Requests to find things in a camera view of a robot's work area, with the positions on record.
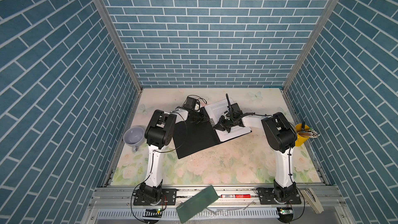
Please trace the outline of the orange black file folder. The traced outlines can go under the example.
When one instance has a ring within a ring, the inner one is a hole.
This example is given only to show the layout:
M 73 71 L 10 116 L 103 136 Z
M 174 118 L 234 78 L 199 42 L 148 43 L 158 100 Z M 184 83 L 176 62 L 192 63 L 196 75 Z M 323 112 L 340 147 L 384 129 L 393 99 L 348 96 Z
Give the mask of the orange black file folder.
M 201 150 L 222 144 L 210 122 L 194 123 L 192 118 L 181 119 L 177 116 L 173 140 L 177 148 L 177 157 L 182 159 Z

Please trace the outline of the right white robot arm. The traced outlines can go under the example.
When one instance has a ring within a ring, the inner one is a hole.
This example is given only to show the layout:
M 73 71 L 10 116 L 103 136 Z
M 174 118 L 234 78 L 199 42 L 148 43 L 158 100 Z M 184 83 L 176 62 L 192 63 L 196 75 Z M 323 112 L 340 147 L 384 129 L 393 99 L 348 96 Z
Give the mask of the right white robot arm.
M 292 152 L 297 140 L 294 126 L 285 115 L 277 112 L 273 115 L 243 113 L 234 103 L 221 115 L 214 125 L 215 130 L 231 132 L 233 127 L 262 128 L 269 146 L 275 152 L 276 175 L 274 179 L 274 199 L 281 204 L 297 196 L 296 183 L 293 180 Z

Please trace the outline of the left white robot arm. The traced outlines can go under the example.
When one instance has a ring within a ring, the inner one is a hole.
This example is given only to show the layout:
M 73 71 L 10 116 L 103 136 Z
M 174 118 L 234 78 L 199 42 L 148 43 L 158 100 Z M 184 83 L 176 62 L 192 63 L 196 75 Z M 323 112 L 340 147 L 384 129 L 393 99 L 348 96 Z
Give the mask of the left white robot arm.
M 197 122 L 206 121 L 207 118 L 201 110 L 201 104 L 207 101 L 198 95 L 189 95 L 182 106 L 178 106 L 171 112 L 155 110 L 145 131 L 145 139 L 148 144 L 149 160 L 146 179 L 139 186 L 139 193 L 150 204 L 156 204 L 163 200 L 162 195 L 162 163 L 164 154 L 173 152 L 182 147 L 176 145 L 172 150 L 167 150 L 175 131 L 175 125 L 182 122 L 188 134 L 187 120 L 191 117 Z

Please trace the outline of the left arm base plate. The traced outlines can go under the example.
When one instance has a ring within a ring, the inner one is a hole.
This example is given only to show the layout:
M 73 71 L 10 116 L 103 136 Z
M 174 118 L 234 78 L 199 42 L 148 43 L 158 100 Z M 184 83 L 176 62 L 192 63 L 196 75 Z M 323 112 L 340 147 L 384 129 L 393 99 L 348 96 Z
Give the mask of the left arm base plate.
M 159 189 L 138 189 L 137 193 L 133 197 L 134 206 L 149 206 L 149 205 L 161 205 L 162 201 L 165 201 L 167 206 L 175 205 L 177 197 L 176 188 L 165 188 L 161 191 Z

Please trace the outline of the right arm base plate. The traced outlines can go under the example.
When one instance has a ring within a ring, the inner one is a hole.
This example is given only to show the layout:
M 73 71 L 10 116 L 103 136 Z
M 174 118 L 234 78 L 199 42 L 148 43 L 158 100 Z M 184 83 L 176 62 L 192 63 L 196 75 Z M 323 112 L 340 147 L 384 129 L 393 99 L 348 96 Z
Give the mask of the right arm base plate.
M 259 196 L 261 205 L 302 203 L 299 192 L 295 187 L 286 189 L 258 187 L 255 189 L 255 193 Z

